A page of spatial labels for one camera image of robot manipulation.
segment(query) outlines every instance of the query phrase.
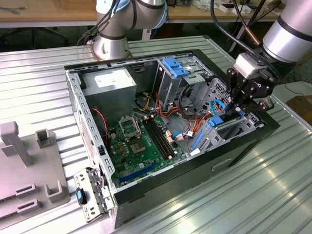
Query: metal table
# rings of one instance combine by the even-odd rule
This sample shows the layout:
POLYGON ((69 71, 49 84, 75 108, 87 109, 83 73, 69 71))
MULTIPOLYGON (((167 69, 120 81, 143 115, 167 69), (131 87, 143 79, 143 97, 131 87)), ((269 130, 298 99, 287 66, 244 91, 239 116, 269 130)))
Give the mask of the metal table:
MULTIPOLYGON (((135 56, 201 49, 224 71, 233 63, 203 37, 134 41, 129 46, 135 56)), ((90 61, 94 59, 85 46, 0 54, 0 122, 15 120, 21 136, 53 130, 71 193, 67 204, 0 233, 113 231, 108 216, 86 225, 75 195, 74 173, 91 165, 72 115, 63 66, 90 61)), ((269 113, 281 127, 242 162, 116 233, 311 233, 311 127, 283 103, 269 113)))

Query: motherboard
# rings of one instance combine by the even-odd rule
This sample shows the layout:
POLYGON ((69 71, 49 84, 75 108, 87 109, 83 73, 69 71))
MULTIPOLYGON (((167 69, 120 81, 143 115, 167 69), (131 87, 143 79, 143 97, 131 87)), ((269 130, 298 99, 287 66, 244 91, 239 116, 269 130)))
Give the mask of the motherboard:
POLYGON ((126 117, 109 132, 112 138, 110 156, 115 167, 112 180, 116 187, 186 159, 182 149, 168 140, 167 126, 160 116, 140 120, 126 117), (132 132, 136 135, 128 138, 132 132))

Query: gray plastic stand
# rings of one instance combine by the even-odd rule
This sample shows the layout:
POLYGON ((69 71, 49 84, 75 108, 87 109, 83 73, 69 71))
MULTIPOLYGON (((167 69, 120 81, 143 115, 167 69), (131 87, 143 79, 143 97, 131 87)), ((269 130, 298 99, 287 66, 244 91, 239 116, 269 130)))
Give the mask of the gray plastic stand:
POLYGON ((0 230, 70 199, 55 134, 18 134, 16 122, 0 124, 0 230))

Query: pci slot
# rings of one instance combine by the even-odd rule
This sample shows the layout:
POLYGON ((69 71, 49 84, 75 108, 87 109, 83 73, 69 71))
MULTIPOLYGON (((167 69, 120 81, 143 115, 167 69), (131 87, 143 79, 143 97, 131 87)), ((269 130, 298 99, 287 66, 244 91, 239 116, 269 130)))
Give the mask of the pci slot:
POLYGON ((167 159, 169 156, 173 156, 174 155, 173 150, 171 149, 168 141, 162 135, 161 131, 159 130, 154 120, 153 119, 144 120, 143 125, 146 128, 147 132, 149 133, 150 137, 152 138, 154 144, 160 151, 163 158, 167 159))
POLYGON ((154 168, 154 166, 156 166, 156 165, 157 165, 157 163, 153 163, 152 165, 150 165, 150 166, 148 166, 146 168, 143 168, 143 169, 141 169, 141 170, 139 170, 137 172, 134 172, 134 173, 132 173, 130 175, 126 175, 126 176, 120 178, 119 182, 120 183, 121 182, 125 182, 125 181, 128 181, 129 179, 133 179, 133 178, 138 177, 138 176, 140 176, 140 175, 142 175, 144 173, 150 172, 154 168))

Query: black cable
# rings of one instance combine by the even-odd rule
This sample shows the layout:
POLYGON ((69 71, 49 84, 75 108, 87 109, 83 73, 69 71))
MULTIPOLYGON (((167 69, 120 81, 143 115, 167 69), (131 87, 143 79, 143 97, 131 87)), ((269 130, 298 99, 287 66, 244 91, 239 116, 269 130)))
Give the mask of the black cable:
MULTIPOLYGON (((119 5, 119 3, 120 3, 120 0, 117 0, 117 2, 116 2, 116 4, 115 4, 115 8, 114 8, 114 11, 113 11, 113 16, 114 16, 114 14, 116 13, 116 10, 117 10, 117 7, 118 7, 118 5, 119 5)), ((109 15, 109 17, 107 18, 107 20, 106 20, 106 25, 105 26, 103 26, 103 28, 101 29, 101 31, 99 31, 98 33, 97 33, 97 35, 96 35, 96 37, 94 38, 94 40, 104 31, 104 29, 108 26, 108 24, 109 24, 109 22, 110 22, 110 19, 111 19, 111 15, 112 15, 112 13, 109 15)))
MULTIPOLYGON (((239 11, 240 13, 242 13, 242 10, 243 10, 244 5, 245 5, 245 1, 243 2, 242 7, 240 8, 240 11, 239 11)), ((235 32, 237 31, 237 29, 238 29, 238 27, 239 27, 239 23, 237 22, 237 21, 238 21, 238 18, 239 18, 239 17, 236 18, 236 21, 235 21, 235 23, 234 23, 234 24, 235 24, 235 29, 232 30, 231 34, 235 34, 235 32)), ((228 38, 228 39, 226 40, 226 42, 224 43, 223 48, 225 48, 225 46, 226 46, 226 44, 228 43, 229 40, 230 40, 230 38, 228 38)))
POLYGON ((254 19, 258 16, 261 8, 263 7, 264 3, 266 2, 266 0, 261 0, 261 2, 259 3, 259 5, 257 6, 257 8, 255 9, 252 17, 250 18, 249 22, 248 22, 248 26, 250 26, 250 23, 254 21, 254 19))
POLYGON ((109 9, 109 11, 96 23, 95 26, 93 26, 91 29, 87 30, 86 32, 83 33, 82 37, 78 40, 77 42, 77 45, 79 45, 80 41, 83 39, 83 38, 88 38, 90 36, 93 36, 95 35, 96 33, 98 33, 98 28, 102 27, 106 22, 109 21, 109 19, 111 18, 111 15, 112 15, 112 10, 113 8, 116 6, 116 8, 114 9, 114 12, 116 11, 117 9, 117 0, 113 0, 112 2, 112 5, 111 5, 111 8, 109 9))
POLYGON ((210 1, 210 13, 211 13, 211 17, 214 21, 214 24, 216 25, 216 27, 223 32, 227 37, 229 37, 232 41, 236 42, 239 46, 241 46, 243 49, 245 49, 246 51, 248 51, 249 53, 251 53, 252 55, 254 55, 258 60, 260 60, 261 62, 263 62, 268 69, 272 72, 272 74, 275 76, 277 82, 279 82, 280 79, 280 74, 279 72, 276 70, 276 68, 270 64, 265 58, 263 58, 259 53, 257 53, 256 51, 254 51, 252 48, 250 48, 248 45, 246 45, 245 43, 243 43, 241 40, 238 40, 236 37, 234 37, 233 35, 231 35, 229 32, 227 32, 224 28, 221 27, 220 23, 218 22, 216 16, 215 16, 215 9, 214 9, 214 3, 215 0, 211 0, 210 1))
MULTIPOLYGON (((265 17, 267 14, 269 14, 272 10, 274 10, 279 4, 281 3, 281 1, 279 0, 279 1, 277 1, 272 7, 270 7, 267 11, 265 11, 262 15, 260 15, 259 17, 257 17, 257 18, 255 18, 255 19, 253 19, 253 16, 256 16, 255 15, 255 13, 256 13, 256 11, 254 12, 254 14, 253 14, 253 16, 251 17, 251 19, 250 19, 250 21, 249 21, 249 23, 248 23, 248 27, 252 27, 252 26, 254 26, 255 25, 255 23, 257 23, 260 19, 262 19, 263 17, 265 17)), ((245 31, 242 33, 242 35, 238 38, 238 39, 241 39, 244 35, 245 35, 245 31)))
POLYGON ((267 14, 269 14, 271 11, 273 11, 275 8, 277 8, 281 4, 281 0, 277 1, 273 6, 271 6, 268 10, 266 10, 262 15, 258 16, 254 19, 254 21, 249 21, 249 27, 252 27, 255 23, 257 23, 259 20, 261 20, 263 17, 265 17, 267 14))
POLYGON ((242 17, 242 14, 240 13, 239 9, 238 9, 238 5, 237 5, 237 2, 234 0, 233 1, 233 4, 234 4, 234 8, 236 10, 236 13, 237 13, 237 16, 239 17, 239 20, 241 21, 241 23, 243 24, 244 28, 247 27, 247 24, 246 22, 244 21, 243 17, 242 17))
POLYGON ((286 86, 286 84, 284 84, 284 85, 285 85, 285 88, 288 89, 289 91, 291 91, 292 93, 294 93, 294 94, 301 94, 302 96, 304 96, 303 93, 294 92, 293 90, 291 90, 290 88, 288 88, 288 87, 286 86))

